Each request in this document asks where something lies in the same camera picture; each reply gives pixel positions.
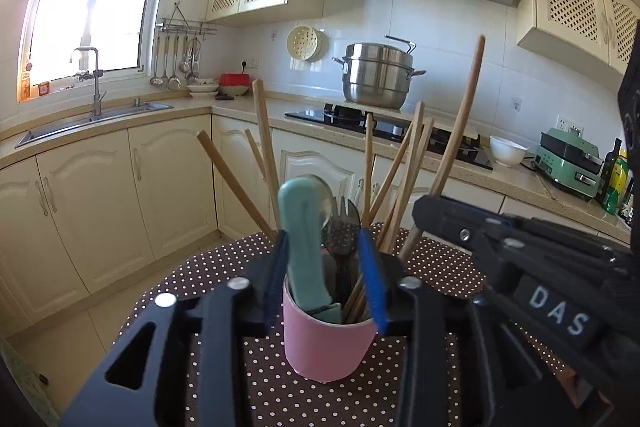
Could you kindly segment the pink utensil cup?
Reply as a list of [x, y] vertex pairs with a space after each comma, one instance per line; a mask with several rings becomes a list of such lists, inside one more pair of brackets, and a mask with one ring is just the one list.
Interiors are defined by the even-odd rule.
[[349, 376], [363, 360], [375, 335], [372, 320], [332, 324], [311, 317], [296, 305], [288, 279], [284, 279], [284, 353], [298, 375], [322, 384]]

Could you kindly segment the light blue utensil handle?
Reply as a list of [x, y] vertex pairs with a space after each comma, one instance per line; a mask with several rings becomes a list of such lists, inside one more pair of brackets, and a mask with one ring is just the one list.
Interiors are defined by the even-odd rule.
[[342, 307], [326, 289], [321, 231], [326, 184], [313, 174], [284, 182], [278, 193], [281, 228], [288, 234], [288, 289], [294, 303], [316, 320], [340, 324]]

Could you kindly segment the long wooden chopstick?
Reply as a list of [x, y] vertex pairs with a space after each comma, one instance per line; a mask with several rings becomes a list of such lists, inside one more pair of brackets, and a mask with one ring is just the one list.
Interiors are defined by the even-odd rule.
[[252, 89], [254, 95], [254, 105], [259, 130], [260, 145], [262, 146], [262, 161], [264, 162], [265, 167], [266, 183], [269, 188], [274, 222], [276, 222], [277, 228], [280, 228], [280, 215], [278, 206], [278, 192], [280, 183], [276, 162], [274, 161], [266, 94], [264, 83], [262, 82], [262, 80], [256, 79], [253, 82]]

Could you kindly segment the cream lower kitchen cabinets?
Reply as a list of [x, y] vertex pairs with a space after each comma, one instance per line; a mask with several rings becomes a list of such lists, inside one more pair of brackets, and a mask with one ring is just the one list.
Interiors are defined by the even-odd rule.
[[[115, 288], [205, 239], [258, 231], [196, 134], [212, 138], [259, 212], [273, 227], [269, 191], [245, 131], [255, 117], [216, 108], [170, 110], [111, 121], [23, 147], [1, 144], [1, 335]], [[361, 136], [271, 117], [282, 182], [320, 176], [335, 196], [358, 197]], [[491, 211], [556, 220], [627, 243], [628, 227], [595, 202], [563, 193], [523, 166], [492, 170], [457, 161], [444, 194]]]

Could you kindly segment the steel kitchen sink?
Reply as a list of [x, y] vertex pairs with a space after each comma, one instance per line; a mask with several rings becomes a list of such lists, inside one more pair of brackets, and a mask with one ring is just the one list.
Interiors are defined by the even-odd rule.
[[102, 108], [99, 115], [93, 113], [83, 113], [80, 115], [70, 116], [49, 124], [29, 129], [21, 137], [15, 145], [16, 148], [32, 144], [44, 139], [49, 139], [67, 131], [73, 131], [90, 126], [90, 124], [99, 124], [103, 121], [109, 121], [119, 118], [138, 116], [158, 112], [159, 110], [171, 109], [170, 105], [156, 102], [142, 102], [140, 98], [136, 98], [134, 103], [110, 108]]

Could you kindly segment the black gas stove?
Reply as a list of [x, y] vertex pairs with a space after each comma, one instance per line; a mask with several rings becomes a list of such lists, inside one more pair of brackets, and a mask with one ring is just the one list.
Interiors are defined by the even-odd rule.
[[[298, 112], [288, 112], [284, 116], [296, 120], [324, 124], [343, 130], [366, 133], [366, 120], [369, 112], [344, 105], [326, 103], [322, 109], [305, 109]], [[400, 143], [408, 134], [410, 121], [395, 117], [373, 115], [373, 136], [390, 142]], [[442, 155], [445, 153], [451, 132], [434, 127], [427, 150]], [[494, 169], [488, 155], [480, 147], [480, 138], [464, 136], [456, 156], [457, 160], [486, 170]]]

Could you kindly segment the white bowl on counter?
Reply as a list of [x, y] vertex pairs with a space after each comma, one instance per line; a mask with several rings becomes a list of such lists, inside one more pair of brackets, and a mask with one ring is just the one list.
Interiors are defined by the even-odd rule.
[[520, 165], [528, 152], [527, 147], [495, 135], [489, 138], [489, 148], [496, 163], [509, 168]]

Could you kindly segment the green electric grill appliance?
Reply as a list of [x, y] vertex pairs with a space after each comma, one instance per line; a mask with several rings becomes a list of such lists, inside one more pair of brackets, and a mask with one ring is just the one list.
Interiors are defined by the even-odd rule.
[[552, 183], [585, 200], [595, 198], [602, 184], [598, 148], [573, 131], [542, 132], [533, 165]]

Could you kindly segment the green bottle on counter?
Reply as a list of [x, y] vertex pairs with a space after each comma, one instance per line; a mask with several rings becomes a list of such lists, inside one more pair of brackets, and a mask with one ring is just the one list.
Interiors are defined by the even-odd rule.
[[627, 153], [622, 150], [615, 159], [601, 204], [602, 208], [610, 215], [615, 215], [616, 213], [620, 196], [622, 196], [627, 183], [627, 176]]

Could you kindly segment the dark sauce bottle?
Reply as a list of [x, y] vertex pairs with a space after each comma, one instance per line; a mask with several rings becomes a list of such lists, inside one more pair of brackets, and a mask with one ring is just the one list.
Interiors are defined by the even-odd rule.
[[621, 145], [622, 140], [620, 138], [616, 138], [612, 150], [610, 150], [605, 156], [601, 171], [601, 184], [597, 194], [598, 202], [602, 202], [602, 200], [604, 199], [606, 189], [608, 188], [608, 182], [610, 182], [612, 176], [615, 161], [618, 157], [618, 154], [620, 153]]

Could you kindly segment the cream round strainer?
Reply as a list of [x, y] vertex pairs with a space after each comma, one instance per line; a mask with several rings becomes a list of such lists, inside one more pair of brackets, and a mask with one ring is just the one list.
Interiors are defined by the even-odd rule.
[[319, 29], [306, 25], [295, 26], [286, 38], [286, 49], [293, 60], [317, 62], [326, 53], [328, 37]]

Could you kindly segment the red bowl on counter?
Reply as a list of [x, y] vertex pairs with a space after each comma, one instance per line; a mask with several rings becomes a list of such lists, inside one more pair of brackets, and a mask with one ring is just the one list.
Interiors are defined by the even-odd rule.
[[224, 72], [219, 78], [218, 91], [235, 98], [236, 96], [244, 95], [250, 90], [251, 85], [250, 75], [245, 74], [245, 72], [239, 72], [239, 74], [236, 72], [233, 74], [231, 74], [231, 72]]

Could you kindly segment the stacked white plates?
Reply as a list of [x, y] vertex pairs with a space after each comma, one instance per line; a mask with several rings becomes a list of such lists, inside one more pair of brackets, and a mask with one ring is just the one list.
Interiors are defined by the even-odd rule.
[[215, 98], [218, 89], [219, 83], [213, 78], [200, 79], [198, 82], [188, 84], [191, 98]]

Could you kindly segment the chrome sink faucet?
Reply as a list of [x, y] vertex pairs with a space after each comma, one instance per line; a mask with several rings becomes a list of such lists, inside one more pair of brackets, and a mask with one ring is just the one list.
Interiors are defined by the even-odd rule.
[[89, 53], [92, 52], [94, 54], [94, 67], [93, 72], [87, 70], [87, 72], [83, 72], [80, 74], [80, 77], [92, 78], [93, 79], [93, 101], [92, 101], [92, 118], [98, 119], [102, 116], [102, 101], [104, 99], [105, 93], [100, 91], [100, 78], [103, 76], [103, 70], [100, 69], [99, 65], [99, 50], [94, 46], [78, 46], [78, 48], [74, 49], [74, 53]]

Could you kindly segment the hanging steel ladles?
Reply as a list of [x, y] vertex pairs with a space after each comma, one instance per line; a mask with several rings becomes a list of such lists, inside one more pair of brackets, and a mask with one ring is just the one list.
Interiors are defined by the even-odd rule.
[[186, 89], [201, 76], [204, 41], [217, 33], [214, 23], [188, 20], [180, 2], [154, 25], [149, 83], [167, 91]]

